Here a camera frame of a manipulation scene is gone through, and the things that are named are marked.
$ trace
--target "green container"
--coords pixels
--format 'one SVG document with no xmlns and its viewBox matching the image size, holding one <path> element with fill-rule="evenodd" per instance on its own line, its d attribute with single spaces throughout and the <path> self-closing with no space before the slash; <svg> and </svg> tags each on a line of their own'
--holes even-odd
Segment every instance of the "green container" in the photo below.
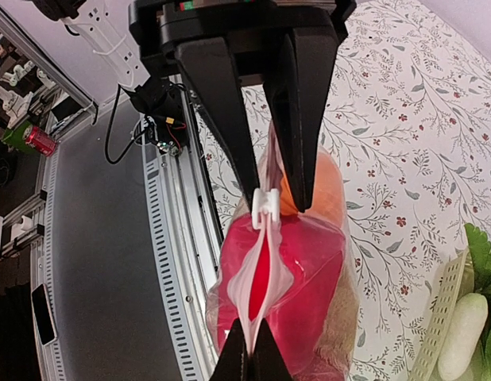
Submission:
<svg viewBox="0 0 491 381">
<path fill-rule="evenodd" d="M 29 121 L 24 121 L 19 127 L 16 129 L 7 129 L 4 137 L 2 138 L 2 142 L 10 145 L 11 147 L 15 147 L 18 151 L 24 153 L 34 153 L 36 152 L 35 148 L 28 146 L 25 143 L 25 139 L 23 139 L 23 135 L 25 134 L 25 130 L 30 127 L 32 123 Z"/>
</svg>

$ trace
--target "floral tablecloth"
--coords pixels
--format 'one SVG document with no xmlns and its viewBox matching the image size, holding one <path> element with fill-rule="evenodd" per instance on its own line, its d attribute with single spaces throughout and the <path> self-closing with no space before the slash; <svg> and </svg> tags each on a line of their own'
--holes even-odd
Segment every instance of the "floral tablecloth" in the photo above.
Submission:
<svg viewBox="0 0 491 381">
<path fill-rule="evenodd" d="M 339 49 L 321 143 L 345 179 L 361 310 L 353 381 L 406 380 L 463 224 L 491 235 L 491 64 L 414 0 L 361 4 Z M 257 156 L 270 112 L 244 89 Z M 241 196 L 200 124 L 223 228 Z"/>
</svg>

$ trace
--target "black phone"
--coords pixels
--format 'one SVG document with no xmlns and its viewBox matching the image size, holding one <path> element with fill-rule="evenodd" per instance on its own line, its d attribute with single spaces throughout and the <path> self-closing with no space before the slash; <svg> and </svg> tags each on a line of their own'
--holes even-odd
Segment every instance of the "black phone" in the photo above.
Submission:
<svg viewBox="0 0 491 381">
<path fill-rule="evenodd" d="M 48 304 L 48 290 L 45 284 L 41 284 L 32 291 L 32 305 L 41 343 L 43 345 L 49 344 L 56 340 L 57 335 L 52 310 Z"/>
</svg>

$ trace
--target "black cable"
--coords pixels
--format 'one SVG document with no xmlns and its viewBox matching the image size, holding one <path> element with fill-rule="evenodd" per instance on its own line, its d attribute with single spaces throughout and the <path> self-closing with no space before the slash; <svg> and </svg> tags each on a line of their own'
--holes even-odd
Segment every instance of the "black cable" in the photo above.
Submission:
<svg viewBox="0 0 491 381">
<path fill-rule="evenodd" d="M 113 121 L 115 119 L 115 114 L 117 112 L 117 106 L 118 106 L 118 99 L 120 98 L 120 93 L 122 92 L 122 87 L 118 85 L 117 87 L 117 95 L 115 97 L 115 101 L 113 104 L 113 109 L 111 110 L 111 116 L 110 116 L 110 122 L 108 123 L 108 130 L 106 131 L 106 139 L 104 142 L 104 156 L 106 157 L 106 161 L 112 165 L 120 163 L 120 161 L 124 158 L 126 153 L 131 149 L 133 146 L 134 142 L 139 138 L 142 137 L 149 129 L 144 129 L 141 131 L 138 135 L 134 136 L 133 139 L 126 145 L 120 156 L 116 160 L 112 160 L 110 158 L 110 135 L 111 135 L 111 128 L 113 127 Z"/>
<path fill-rule="evenodd" d="M 75 32 L 74 30 L 72 30 L 71 28 L 69 28 L 66 24 L 64 24 L 65 26 L 65 30 L 68 31 L 68 33 L 71 35 L 71 36 L 74 36 L 74 37 L 79 37 L 79 33 Z"/>
</svg>

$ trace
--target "perforated metal strip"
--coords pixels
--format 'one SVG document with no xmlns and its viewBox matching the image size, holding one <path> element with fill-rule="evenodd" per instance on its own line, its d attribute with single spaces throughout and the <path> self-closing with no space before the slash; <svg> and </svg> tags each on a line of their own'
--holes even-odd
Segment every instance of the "perforated metal strip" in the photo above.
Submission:
<svg viewBox="0 0 491 381">
<path fill-rule="evenodd" d="M 58 152 L 56 150 L 53 156 L 48 160 L 48 199 L 46 200 L 46 206 L 44 209 L 44 283 L 48 289 L 49 305 L 53 312 L 53 318 L 56 322 L 56 309 L 53 301 L 53 213 L 55 208 L 55 188 L 56 188 L 56 171 L 58 168 Z M 48 373 L 50 378 L 56 377 L 57 381 L 66 381 L 64 362 L 62 359 L 62 353 L 60 351 L 60 344 L 58 341 L 43 347 L 44 359 L 52 361 L 52 366 L 48 366 Z"/>
<path fill-rule="evenodd" d="M 143 148 L 143 158 L 145 160 L 145 147 Z M 184 381 L 202 381 L 203 377 L 184 309 L 184 297 L 180 291 L 180 283 L 173 257 L 174 252 L 168 234 L 168 227 L 165 225 L 167 219 L 162 205 L 163 195 L 157 159 L 146 163 L 144 169 L 157 276 L 176 359 Z"/>
</svg>

